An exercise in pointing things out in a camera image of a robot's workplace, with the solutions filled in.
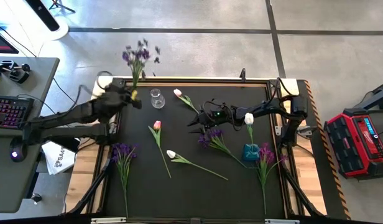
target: clear drinking glass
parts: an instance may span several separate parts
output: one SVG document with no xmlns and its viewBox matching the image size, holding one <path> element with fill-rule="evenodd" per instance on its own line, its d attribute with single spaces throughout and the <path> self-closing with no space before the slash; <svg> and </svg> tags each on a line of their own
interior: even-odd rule
<svg viewBox="0 0 383 224">
<path fill-rule="evenodd" d="M 154 108 L 161 109 L 165 105 L 165 98 L 161 95 L 159 89 L 152 89 L 150 95 L 152 96 L 152 105 Z"/>
</svg>

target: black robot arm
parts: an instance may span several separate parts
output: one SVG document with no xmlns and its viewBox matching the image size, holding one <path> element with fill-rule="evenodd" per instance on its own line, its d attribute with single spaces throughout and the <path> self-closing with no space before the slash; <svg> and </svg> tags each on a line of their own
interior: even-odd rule
<svg viewBox="0 0 383 224">
<path fill-rule="evenodd" d="M 285 101 L 291 103 L 290 113 L 288 113 L 282 106 L 282 103 Z M 207 103 L 215 105 L 218 108 L 207 111 L 205 110 L 205 105 Z M 282 129 L 281 140 L 283 144 L 291 144 L 291 146 L 295 146 L 297 142 L 297 128 L 308 116 L 307 100 L 303 96 L 289 95 L 283 98 L 273 98 L 248 108 L 228 106 L 225 103 L 219 105 L 212 101 L 207 101 L 202 106 L 201 113 L 196 115 L 195 119 L 188 126 L 202 124 L 204 128 L 212 128 L 223 123 L 231 123 L 235 127 L 242 126 L 244 124 L 244 117 L 247 113 L 251 113 L 254 118 L 268 114 L 279 114 L 288 119 L 288 123 Z"/>
<path fill-rule="evenodd" d="M 132 93 L 125 88 L 125 82 L 119 80 L 122 79 L 114 78 L 104 89 L 104 93 L 96 99 L 74 106 L 63 113 L 40 116 L 27 121 L 23 127 L 23 143 L 37 144 L 58 137 L 89 137 L 99 144 L 106 144 L 109 140 L 109 120 L 128 104 L 137 109 L 142 108 L 139 100 L 132 99 Z M 99 123 L 92 126 L 60 127 L 75 122 L 88 124 L 96 120 Z"/>
</svg>

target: red power station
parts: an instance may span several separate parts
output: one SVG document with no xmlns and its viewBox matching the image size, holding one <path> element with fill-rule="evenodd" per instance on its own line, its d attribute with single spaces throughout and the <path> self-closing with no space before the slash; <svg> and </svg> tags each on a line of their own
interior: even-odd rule
<svg viewBox="0 0 383 224">
<path fill-rule="evenodd" d="M 325 123 L 339 173 L 346 178 L 383 177 L 383 143 L 369 112 L 362 108 L 345 109 Z"/>
</svg>

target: gray desk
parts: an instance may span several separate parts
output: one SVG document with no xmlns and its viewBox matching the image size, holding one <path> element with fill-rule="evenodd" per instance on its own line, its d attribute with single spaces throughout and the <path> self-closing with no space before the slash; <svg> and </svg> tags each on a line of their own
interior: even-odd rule
<svg viewBox="0 0 383 224">
<path fill-rule="evenodd" d="M 0 95 L 17 96 L 25 93 L 45 100 L 59 64 L 58 58 L 0 57 L 1 60 L 13 60 L 19 65 L 28 63 L 31 72 L 30 77 L 23 84 L 15 83 L 3 75 L 0 80 Z M 38 116 L 41 108 L 42 103 L 35 100 L 29 117 Z M 4 131 L 18 133 L 18 131 L 0 129 L 1 134 Z M 11 138 L 0 138 L 0 212 L 14 213 L 18 211 L 34 175 L 40 145 L 29 146 L 26 159 L 15 163 L 9 157 L 10 141 Z"/>
</svg>

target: keyboard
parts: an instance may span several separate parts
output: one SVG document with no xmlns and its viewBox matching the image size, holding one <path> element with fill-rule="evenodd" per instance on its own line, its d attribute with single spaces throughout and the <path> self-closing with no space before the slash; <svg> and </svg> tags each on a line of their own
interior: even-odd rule
<svg viewBox="0 0 383 224">
<path fill-rule="evenodd" d="M 34 100 L 15 96 L 0 96 L 0 128 L 21 129 Z"/>
</svg>

